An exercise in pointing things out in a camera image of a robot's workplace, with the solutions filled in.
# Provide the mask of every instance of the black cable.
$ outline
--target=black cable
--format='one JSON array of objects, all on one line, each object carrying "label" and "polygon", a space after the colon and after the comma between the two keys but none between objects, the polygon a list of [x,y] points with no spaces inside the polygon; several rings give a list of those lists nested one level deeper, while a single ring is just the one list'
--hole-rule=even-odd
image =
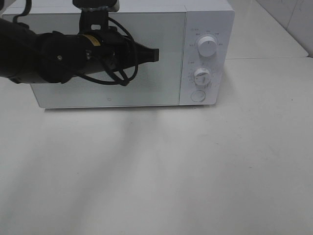
[{"label": "black cable", "polygon": [[30,13],[30,10],[31,10],[31,6],[32,6],[32,0],[26,0],[26,4],[25,4],[25,9],[24,11],[19,14],[19,15],[16,15],[14,18],[13,18],[13,23],[18,23],[18,18],[21,17],[21,16],[27,16],[29,13]]},{"label": "black cable", "polygon": [[[117,69],[118,69],[118,72],[121,74],[121,76],[123,77],[123,79],[121,79],[120,77],[118,77],[113,70],[111,70],[109,68],[109,66],[107,66],[107,64],[105,63],[105,61],[103,61],[102,59],[99,59],[99,58],[96,58],[96,57],[93,57],[94,59],[98,60],[103,69],[105,70],[105,72],[119,85],[122,85],[122,86],[127,86],[132,80],[135,79],[135,77],[137,76],[138,74],[138,65],[139,65],[139,62],[138,62],[138,51],[137,51],[137,47],[136,47],[136,43],[134,41],[134,38],[132,37],[132,35],[130,34],[130,32],[124,27],[122,26],[119,22],[117,22],[116,20],[112,19],[109,17],[109,21],[111,21],[112,23],[114,23],[115,25],[117,25],[122,31],[124,31],[124,33],[128,36],[128,38],[131,40],[132,42],[132,46],[133,46],[133,50],[134,50],[134,60],[135,60],[135,70],[134,70],[134,73],[133,75],[128,78],[128,76],[125,74],[125,72],[123,71],[123,69],[121,68],[121,66],[118,64],[118,61],[116,60],[115,61],[115,65],[117,66]],[[83,78],[87,81],[90,81],[90,82],[94,82],[94,83],[97,83],[97,84],[103,84],[103,81],[102,80],[98,80],[98,79],[95,79],[95,78],[91,78],[89,77],[88,79],[86,78]]]},{"label": "black cable", "polygon": [[121,30],[124,31],[124,33],[126,33],[126,35],[130,38],[132,45],[133,45],[133,50],[134,50],[134,59],[135,59],[135,71],[133,73],[133,75],[130,77],[130,81],[134,80],[134,78],[137,76],[138,74],[138,51],[137,51],[137,47],[136,47],[136,43],[134,38],[132,37],[132,35],[126,30],[126,28],[124,28],[119,22],[117,22],[116,20],[112,19],[111,17],[109,17],[109,21],[111,21],[112,23],[116,24]]}]

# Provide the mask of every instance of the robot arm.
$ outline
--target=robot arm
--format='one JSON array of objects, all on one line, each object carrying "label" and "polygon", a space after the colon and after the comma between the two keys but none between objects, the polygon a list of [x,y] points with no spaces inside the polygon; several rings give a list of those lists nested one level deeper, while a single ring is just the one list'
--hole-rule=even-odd
[{"label": "robot arm", "polygon": [[[37,35],[28,25],[18,23],[17,17],[14,23],[0,19],[0,76],[15,83],[66,83],[78,76],[98,84],[127,86],[136,77],[138,65],[159,60],[158,49],[136,43],[109,17],[109,11],[119,9],[118,0],[73,0],[73,4],[82,9],[77,35],[56,31]],[[100,29],[93,30],[94,24]],[[125,34],[120,34],[117,27]],[[128,77],[124,69],[131,67],[134,73]],[[100,71],[112,81],[87,76]]]}]

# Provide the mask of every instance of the white microwave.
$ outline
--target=white microwave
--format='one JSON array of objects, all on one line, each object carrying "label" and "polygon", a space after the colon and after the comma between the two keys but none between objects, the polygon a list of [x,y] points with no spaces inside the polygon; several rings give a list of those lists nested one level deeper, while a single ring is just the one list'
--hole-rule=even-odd
[{"label": "white microwave", "polygon": [[[24,0],[16,1],[3,18],[12,20],[24,5]],[[34,0],[30,14],[20,21],[36,33],[75,34],[80,12],[71,0]],[[43,108],[215,104],[234,14],[226,0],[120,0],[119,12],[110,16],[137,42],[158,48],[158,62],[140,65],[137,78],[126,87],[76,77],[31,88]],[[104,72],[92,76],[109,79]]]}]

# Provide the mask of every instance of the table surface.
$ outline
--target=table surface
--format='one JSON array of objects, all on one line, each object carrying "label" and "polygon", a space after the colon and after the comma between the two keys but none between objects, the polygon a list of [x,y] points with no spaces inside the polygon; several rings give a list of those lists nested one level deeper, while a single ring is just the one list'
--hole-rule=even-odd
[{"label": "table surface", "polygon": [[313,59],[227,60],[205,107],[42,110],[0,80],[6,235],[312,235]]},{"label": "table surface", "polygon": [[300,44],[255,0],[228,0],[235,22],[228,59],[307,57]]}]

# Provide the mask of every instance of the power knob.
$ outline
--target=power knob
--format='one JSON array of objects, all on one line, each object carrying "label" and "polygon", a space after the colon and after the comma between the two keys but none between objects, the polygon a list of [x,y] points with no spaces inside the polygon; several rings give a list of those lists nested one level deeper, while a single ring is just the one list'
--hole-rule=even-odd
[{"label": "power knob", "polygon": [[210,57],[217,51],[217,40],[214,36],[204,36],[198,41],[198,51],[203,57]]},{"label": "power knob", "polygon": [[206,68],[197,69],[194,73],[195,84],[198,86],[206,86],[211,81],[211,72]]}]

